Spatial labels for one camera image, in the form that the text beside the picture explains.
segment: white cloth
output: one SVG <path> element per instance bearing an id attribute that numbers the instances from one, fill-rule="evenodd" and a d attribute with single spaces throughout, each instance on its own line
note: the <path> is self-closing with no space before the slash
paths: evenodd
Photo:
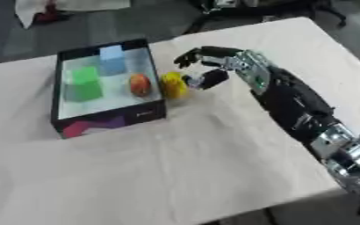
<path id="1" fill-rule="evenodd" d="M 131 0 L 56 0 L 59 10 L 63 11 L 102 11 L 126 8 Z M 32 24 L 38 12 L 44 12 L 47 0 L 16 0 L 15 12 L 25 28 Z"/>
<path id="2" fill-rule="evenodd" d="M 164 73 L 203 45 L 262 51 L 360 133 L 360 61 L 310 20 L 151 48 Z M 169 104 L 166 120 L 60 140 L 48 118 L 54 65 L 55 56 L 0 64 L 0 225 L 196 224 L 339 190 L 237 76 Z"/>

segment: yellow ball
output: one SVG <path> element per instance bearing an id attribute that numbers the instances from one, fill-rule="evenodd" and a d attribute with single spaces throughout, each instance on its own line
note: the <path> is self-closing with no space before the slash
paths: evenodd
<path id="1" fill-rule="evenodd" d="M 161 77 L 161 84 L 166 98 L 182 98 L 188 93 L 187 84 L 179 72 L 169 72 Z"/>

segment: gray carpet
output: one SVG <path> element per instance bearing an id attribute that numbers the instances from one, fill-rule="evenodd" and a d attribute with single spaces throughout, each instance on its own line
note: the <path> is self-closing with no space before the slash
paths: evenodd
<path id="1" fill-rule="evenodd" d="M 80 13 L 69 21 L 25 30 L 13 14 L 13 4 L 13 0 L 0 0 L 0 62 L 139 37 L 150 42 L 168 40 L 180 35 L 198 16 L 198 11 L 186 0 L 134 0 L 132 8 Z M 337 29 L 337 18 L 324 12 L 318 13 L 316 22 L 360 58 L 360 0 L 337 1 L 336 6 L 349 15 L 347 27 Z M 259 18 L 213 21 L 204 30 L 259 21 Z"/>
<path id="2" fill-rule="evenodd" d="M 76 14 L 69 21 L 25 30 L 13 14 L 13 4 L 12 0 L 0 0 L 0 62 L 139 37 L 146 37 L 150 42 L 168 40 L 180 35 L 198 16 L 186 0 L 134 0 L 129 9 Z M 349 16 L 347 27 L 337 29 L 337 18 L 324 12 L 318 13 L 315 21 L 360 59 L 360 0 L 337 1 L 336 7 Z M 213 21 L 204 31 L 258 21 L 259 18 Z M 360 225 L 360 218 L 355 216 L 358 201 L 343 195 L 275 207 L 273 213 L 282 225 Z M 269 224 L 262 211 L 235 216 L 223 223 Z"/>

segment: orange ball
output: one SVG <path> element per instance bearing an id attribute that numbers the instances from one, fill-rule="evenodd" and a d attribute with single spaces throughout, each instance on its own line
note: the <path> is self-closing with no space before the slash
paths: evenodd
<path id="1" fill-rule="evenodd" d="M 129 78 L 129 86 L 132 94 L 137 97 L 145 97 L 151 91 L 150 80 L 143 74 L 132 75 Z"/>

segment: robot forearm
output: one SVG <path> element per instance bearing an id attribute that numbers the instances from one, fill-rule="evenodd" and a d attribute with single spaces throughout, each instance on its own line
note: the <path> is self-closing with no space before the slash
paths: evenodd
<path id="1" fill-rule="evenodd" d="M 218 69 L 199 79 L 186 76 L 186 83 L 207 89 L 226 80 L 228 71 L 234 71 L 287 134 L 301 142 L 344 189 L 360 194 L 360 137 L 334 117 L 334 108 L 313 89 L 251 50 L 195 48 L 175 63 L 183 68 L 199 61 Z"/>

